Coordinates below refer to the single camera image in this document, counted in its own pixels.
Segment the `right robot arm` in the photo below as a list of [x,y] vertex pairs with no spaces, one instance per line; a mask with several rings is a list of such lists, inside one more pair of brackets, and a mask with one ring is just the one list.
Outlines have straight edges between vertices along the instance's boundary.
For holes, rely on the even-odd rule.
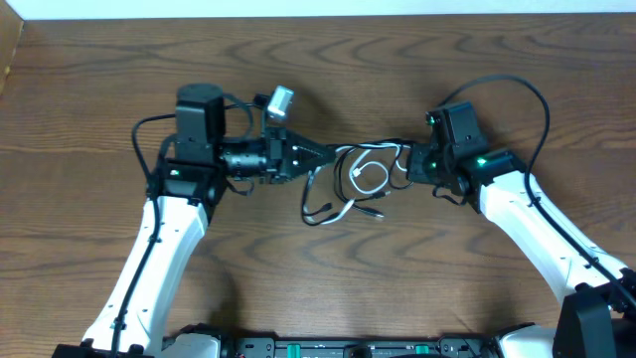
[[444,189],[506,233],[560,305],[556,327],[521,324],[479,346],[482,357],[632,357],[635,271],[589,239],[549,199],[528,165],[490,148],[468,102],[428,112],[426,143],[412,146],[406,177]]

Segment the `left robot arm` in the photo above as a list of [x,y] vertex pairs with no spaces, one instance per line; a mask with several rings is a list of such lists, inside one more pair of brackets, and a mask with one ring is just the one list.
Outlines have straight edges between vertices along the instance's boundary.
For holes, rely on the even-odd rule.
[[226,112],[247,103],[218,85],[178,89],[176,131],[143,170],[147,201],[137,238],[100,315],[57,357],[232,357],[232,341],[202,325],[165,334],[186,265],[233,180],[283,184],[334,161],[335,152],[284,127],[226,136]]

